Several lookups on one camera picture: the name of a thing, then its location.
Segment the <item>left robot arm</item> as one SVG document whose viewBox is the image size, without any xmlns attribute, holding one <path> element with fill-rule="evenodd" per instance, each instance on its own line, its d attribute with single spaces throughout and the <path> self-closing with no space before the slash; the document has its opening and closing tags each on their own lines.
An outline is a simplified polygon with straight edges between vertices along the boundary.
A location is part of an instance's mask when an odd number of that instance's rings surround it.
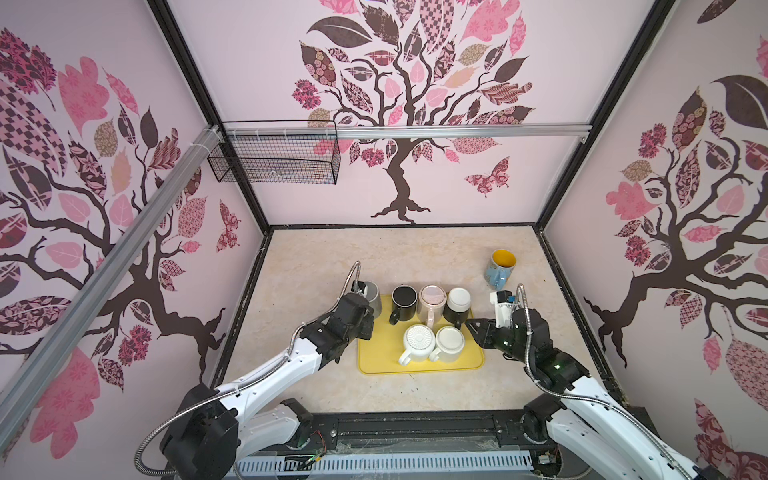
<svg viewBox="0 0 768 480">
<path fill-rule="evenodd" d="M 159 427 L 160 452 L 171 466 L 159 475 L 222 479 L 236 461 L 291 441 L 309 412 L 289 401 L 261 410 L 298 381 L 337 363 L 352 341 L 369 340 L 373 323 L 365 297 L 347 293 L 330 311 L 298 327 L 284 352 L 249 374 L 216 388 L 190 389 L 174 417 Z"/>
</svg>

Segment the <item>blue mug yellow inside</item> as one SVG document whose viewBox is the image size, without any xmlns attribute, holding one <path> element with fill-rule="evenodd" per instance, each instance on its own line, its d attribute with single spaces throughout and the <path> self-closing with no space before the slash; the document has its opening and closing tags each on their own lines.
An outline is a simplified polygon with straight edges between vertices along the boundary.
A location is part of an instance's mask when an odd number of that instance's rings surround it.
<svg viewBox="0 0 768 480">
<path fill-rule="evenodd" d="M 512 252 L 503 249 L 494 251 L 485 268 L 485 282 L 494 291 L 503 290 L 516 263 L 516 256 Z"/>
</svg>

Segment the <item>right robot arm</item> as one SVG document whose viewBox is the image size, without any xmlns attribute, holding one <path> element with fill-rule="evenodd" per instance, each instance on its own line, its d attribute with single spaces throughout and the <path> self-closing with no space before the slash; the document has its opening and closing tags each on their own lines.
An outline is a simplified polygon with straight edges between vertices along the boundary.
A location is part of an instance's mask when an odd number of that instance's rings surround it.
<svg viewBox="0 0 768 480">
<path fill-rule="evenodd" d="M 522 431 L 534 443 L 553 442 L 605 479 L 724 479 L 662 441 L 615 401 L 572 355 L 557 348 L 535 310 L 517 309 L 507 325 L 470 319 L 466 327 L 483 349 L 523 364 L 542 394 L 524 407 Z"/>
</svg>

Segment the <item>grey mug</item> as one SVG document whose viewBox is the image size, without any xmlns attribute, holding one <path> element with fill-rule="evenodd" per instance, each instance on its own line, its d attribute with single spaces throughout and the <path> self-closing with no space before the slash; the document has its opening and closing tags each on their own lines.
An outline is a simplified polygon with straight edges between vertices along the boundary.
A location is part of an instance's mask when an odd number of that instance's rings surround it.
<svg viewBox="0 0 768 480">
<path fill-rule="evenodd" d="M 378 318 L 382 313 L 382 301 L 378 286 L 371 281 L 359 281 L 357 292 L 366 298 L 369 306 L 373 309 L 373 318 Z"/>
</svg>

